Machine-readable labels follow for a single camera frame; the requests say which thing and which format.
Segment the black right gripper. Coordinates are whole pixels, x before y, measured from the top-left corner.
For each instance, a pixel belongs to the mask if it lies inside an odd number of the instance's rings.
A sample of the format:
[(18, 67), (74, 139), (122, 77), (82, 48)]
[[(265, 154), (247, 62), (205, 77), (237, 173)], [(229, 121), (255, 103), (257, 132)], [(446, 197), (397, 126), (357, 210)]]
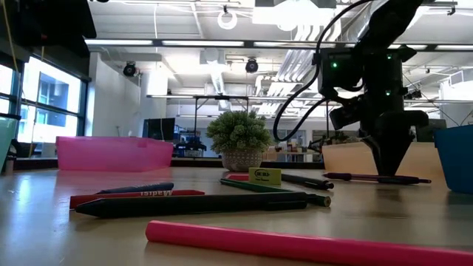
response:
[(414, 139), (411, 128), (429, 123), (427, 113), (420, 110), (380, 113), (375, 109), (362, 109), (360, 118), (361, 141), (371, 149), (378, 175), (387, 175), (378, 143), (394, 141), (389, 150), (388, 174), (395, 175)]

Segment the purple pen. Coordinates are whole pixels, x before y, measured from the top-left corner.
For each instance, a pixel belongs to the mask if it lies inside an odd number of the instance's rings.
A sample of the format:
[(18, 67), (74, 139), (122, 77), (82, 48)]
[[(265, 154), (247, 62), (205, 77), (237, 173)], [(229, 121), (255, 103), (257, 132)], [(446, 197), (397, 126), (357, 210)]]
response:
[(368, 175), (368, 174), (348, 174), (348, 173), (325, 173), (322, 175), (332, 180), (360, 180), (370, 181), (385, 184), (398, 184), (398, 185), (416, 185), (416, 184), (430, 184), (432, 181), (429, 179), (421, 179), (417, 177), (408, 176), (381, 176), (381, 175)]

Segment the black pen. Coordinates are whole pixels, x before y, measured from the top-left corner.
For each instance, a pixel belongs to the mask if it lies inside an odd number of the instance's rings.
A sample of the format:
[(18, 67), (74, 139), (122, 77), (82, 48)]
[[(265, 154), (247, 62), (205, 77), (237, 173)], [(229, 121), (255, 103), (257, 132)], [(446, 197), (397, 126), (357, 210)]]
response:
[(306, 208), (303, 192), (197, 195), (175, 197), (106, 198), (83, 203), (79, 214), (99, 218), (131, 218), (237, 211), (285, 211)]
[(300, 177), (291, 174), (282, 174), (281, 175), (282, 181), (293, 183), (297, 185), (302, 185), (308, 188), (313, 188), (317, 190), (330, 190), (334, 188), (334, 184), (327, 180), (318, 180), (318, 179), (311, 179), (307, 177)]

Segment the yellow eraser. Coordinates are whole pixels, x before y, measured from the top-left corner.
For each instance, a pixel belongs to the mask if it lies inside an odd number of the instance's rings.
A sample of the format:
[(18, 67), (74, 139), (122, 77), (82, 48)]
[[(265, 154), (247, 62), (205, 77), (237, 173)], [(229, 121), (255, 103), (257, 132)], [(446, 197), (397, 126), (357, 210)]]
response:
[(282, 170), (280, 168), (249, 168), (249, 182), (260, 185), (281, 185)]

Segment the green pencil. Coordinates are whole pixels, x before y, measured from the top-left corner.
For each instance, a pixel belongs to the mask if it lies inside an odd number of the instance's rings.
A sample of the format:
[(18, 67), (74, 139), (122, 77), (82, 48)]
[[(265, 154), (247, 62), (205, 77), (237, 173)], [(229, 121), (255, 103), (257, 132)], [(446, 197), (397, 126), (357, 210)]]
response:
[[(290, 192), (290, 190), (282, 189), (282, 188), (273, 188), (270, 186), (265, 185), (258, 185), (249, 182), (243, 182), (238, 180), (230, 180), (226, 178), (222, 178), (220, 180), (222, 185), (227, 185), (234, 188), (239, 188), (246, 191), (253, 191), (256, 193), (282, 193), (282, 192)], [(312, 205), (317, 205), (321, 207), (330, 207), (331, 205), (331, 198), (329, 196), (319, 196), (317, 194), (307, 194), (304, 192), (306, 196), (306, 201)]]

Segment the pink pen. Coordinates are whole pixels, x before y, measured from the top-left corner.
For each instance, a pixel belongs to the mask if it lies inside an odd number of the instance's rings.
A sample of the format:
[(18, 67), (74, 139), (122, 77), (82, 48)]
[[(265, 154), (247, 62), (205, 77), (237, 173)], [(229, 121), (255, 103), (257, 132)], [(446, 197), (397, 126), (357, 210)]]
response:
[(348, 266), (473, 266), (473, 253), (153, 220), (150, 242)]

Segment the blue crayon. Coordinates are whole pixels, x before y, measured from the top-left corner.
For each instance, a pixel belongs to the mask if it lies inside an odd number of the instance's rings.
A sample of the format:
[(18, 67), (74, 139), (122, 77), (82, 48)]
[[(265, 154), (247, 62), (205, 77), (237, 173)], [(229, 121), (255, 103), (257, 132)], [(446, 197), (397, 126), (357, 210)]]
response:
[(174, 183), (155, 183), (148, 185), (134, 185), (120, 188), (110, 188), (99, 191), (98, 194), (121, 194), (121, 193), (135, 193), (144, 191), (168, 191), (173, 189)]

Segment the red crayon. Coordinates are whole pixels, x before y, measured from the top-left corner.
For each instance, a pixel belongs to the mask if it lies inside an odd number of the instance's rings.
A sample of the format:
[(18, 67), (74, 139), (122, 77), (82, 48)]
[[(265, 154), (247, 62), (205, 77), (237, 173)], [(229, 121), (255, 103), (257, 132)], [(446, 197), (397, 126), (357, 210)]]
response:
[(170, 191), (141, 191), (129, 193), (115, 194), (89, 194), (71, 196), (69, 201), (69, 209), (74, 210), (79, 205), (100, 199), (109, 198), (136, 198), (136, 197), (170, 197), (170, 196), (195, 196), (205, 195), (204, 191), (197, 190), (170, 190)]

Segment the orange translucent plastic bin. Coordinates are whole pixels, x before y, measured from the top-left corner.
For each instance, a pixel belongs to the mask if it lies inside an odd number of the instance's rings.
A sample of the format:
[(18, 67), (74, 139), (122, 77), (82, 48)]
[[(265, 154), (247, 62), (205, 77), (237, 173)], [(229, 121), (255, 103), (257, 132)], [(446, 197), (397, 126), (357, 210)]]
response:
[[(328, 172), (378, 173), (371, 149), (362, 142), (325, 146), (322, 155)], [(434, 143), (411, 143), (396, 174), (431, 180), (444, 178)]]

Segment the blue plastic bin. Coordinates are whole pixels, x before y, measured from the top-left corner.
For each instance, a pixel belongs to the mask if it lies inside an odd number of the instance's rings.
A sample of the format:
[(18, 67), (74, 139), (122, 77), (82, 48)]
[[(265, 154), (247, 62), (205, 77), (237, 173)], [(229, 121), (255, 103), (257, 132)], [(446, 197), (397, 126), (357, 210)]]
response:
[(437, 130), (434, 144), (447, 187), (473, 194), (473, 125)]

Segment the small potted green plant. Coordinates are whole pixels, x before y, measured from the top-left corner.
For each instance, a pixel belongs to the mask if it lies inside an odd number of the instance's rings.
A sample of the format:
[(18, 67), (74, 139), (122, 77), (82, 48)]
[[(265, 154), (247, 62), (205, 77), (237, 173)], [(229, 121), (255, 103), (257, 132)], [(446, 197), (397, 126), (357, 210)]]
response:
[(231, 172), (248, 172), (261, 166), (262, 155), (272, 144), (265, 119), (255, 112), (222, 113), (208, 124), (206, 136), (211, 150), (222, 157), (222, 165)]

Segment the ceiling light strip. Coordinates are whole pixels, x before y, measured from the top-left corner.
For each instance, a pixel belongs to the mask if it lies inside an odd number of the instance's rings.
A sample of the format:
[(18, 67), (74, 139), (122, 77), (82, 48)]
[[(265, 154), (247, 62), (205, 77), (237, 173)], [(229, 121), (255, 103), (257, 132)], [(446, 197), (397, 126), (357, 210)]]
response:
[[(242, 41), (208, 39), (86, 39), (89, 47), (217, 47), (245, 49), (313, 50), (316, 41)], [(421, 52), (473, 52), (473, 44), (404, 44), (394, 43), (390, 49), (408, 46)]]

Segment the pink translucent plastic bin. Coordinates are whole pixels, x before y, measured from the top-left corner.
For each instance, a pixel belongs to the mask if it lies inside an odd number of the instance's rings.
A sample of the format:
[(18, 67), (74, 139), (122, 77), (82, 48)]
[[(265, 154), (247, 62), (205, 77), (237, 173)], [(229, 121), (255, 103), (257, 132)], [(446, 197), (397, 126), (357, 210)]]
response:
[(64, 171), (144, 172), (171, 165), (172, 143), (143, 137), (57, 137)]

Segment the green translucent plastic bin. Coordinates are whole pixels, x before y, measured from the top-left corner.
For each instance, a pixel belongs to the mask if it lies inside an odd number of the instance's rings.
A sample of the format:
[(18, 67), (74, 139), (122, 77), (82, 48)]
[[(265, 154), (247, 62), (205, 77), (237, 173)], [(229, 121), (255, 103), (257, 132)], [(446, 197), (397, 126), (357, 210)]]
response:
[(0, 113), (0, 173), (3, 169), (11, 140), (15, 137), (18, 116)]

